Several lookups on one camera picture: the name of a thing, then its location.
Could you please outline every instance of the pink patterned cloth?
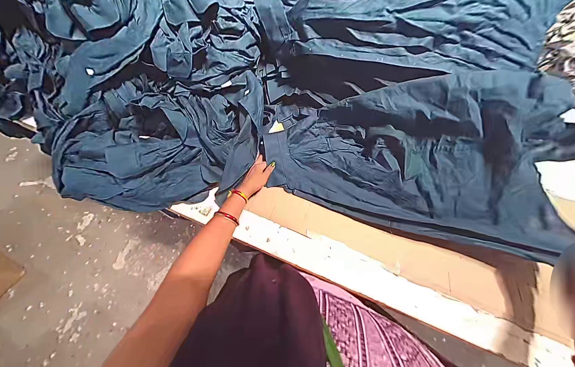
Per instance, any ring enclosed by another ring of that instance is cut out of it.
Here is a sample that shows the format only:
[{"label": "pink patterned cloth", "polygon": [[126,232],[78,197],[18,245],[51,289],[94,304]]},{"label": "pink patterned cloth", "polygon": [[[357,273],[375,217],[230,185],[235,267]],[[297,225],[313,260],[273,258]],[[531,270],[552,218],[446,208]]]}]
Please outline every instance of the pink patterned cloth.
[{"label": "pink patterned cloth", "polygon": [[305,273],[345,367],[443,367],[427,346],[342,288]]}]

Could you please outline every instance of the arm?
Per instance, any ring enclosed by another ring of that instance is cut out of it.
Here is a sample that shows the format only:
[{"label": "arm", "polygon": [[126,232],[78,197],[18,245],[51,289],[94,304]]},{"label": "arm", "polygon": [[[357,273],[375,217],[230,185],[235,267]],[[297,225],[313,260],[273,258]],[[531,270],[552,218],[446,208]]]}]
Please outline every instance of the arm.
[{"label": "arm", "polygon": [[[239,190],[251,196],[274,170],[256,159]],[[231,195],[220,211],[240,217],[245,201]],[[105,367],[168,366],[206,305],[210,286],[231,241],[234,222],[215,215],[193,238],[165,276],[138,321],[111,352]]]}]

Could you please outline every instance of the blue cloth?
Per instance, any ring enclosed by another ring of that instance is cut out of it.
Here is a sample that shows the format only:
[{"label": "blue cloth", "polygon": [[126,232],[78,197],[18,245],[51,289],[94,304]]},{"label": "blue cloth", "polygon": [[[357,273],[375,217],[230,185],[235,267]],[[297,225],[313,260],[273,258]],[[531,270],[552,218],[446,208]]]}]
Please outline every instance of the blue cloth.
[{"label": "blue cloth", "polygon": [[575,97],[536,62],[567,2],[0,2],[0,130],[36,119],[64,197],[221,202],[260,152],[362,221],[553,263],[534,162],[575,159]]}]

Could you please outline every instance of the bracelet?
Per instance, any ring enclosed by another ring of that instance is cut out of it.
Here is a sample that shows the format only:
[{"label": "bracelet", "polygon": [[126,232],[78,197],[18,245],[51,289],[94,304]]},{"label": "bracelet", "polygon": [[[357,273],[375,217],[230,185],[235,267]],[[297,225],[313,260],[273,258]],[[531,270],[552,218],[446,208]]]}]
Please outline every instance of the bracelet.
[{"label": "bracelet", "polygon": [[233,190],[231,190],[231,193],[232,193],[232,194],[237,194],[237,195],[239,195],[241,198],[243,198],[245,204],[246,204],[246,203],[249,203],[249,198],[248,198],[246,195],[244,195],[244,193],[243,193],[242,191],[240,191],[240,190],[238,190],[238,189],[233,189]]},{"label": "bracelet", "polygon": [[229,213],[225,213],[225,212],[218,210],[217,212],[215,212],[215,215],[220,215],[221,217],[224,217],[224,218],[228,219],[229,221],[234,222],[236,227],[240,225],[240,221],[238,221],[237,218],[235,218],[234,216],[232,216]]}]

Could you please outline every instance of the floor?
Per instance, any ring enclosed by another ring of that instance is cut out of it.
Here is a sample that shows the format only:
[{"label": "floor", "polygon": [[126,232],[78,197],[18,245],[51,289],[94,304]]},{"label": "floor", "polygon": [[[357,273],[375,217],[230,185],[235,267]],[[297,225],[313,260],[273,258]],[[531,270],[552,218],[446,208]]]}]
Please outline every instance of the floor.
[{"label": "floor", "polygon": [[[0,299],[0,366],[100,366],[198,229],[60,198],[50,172],[0,134],[0,250],[26,270]],[[229,247],[210,299],[250,258]]]}]

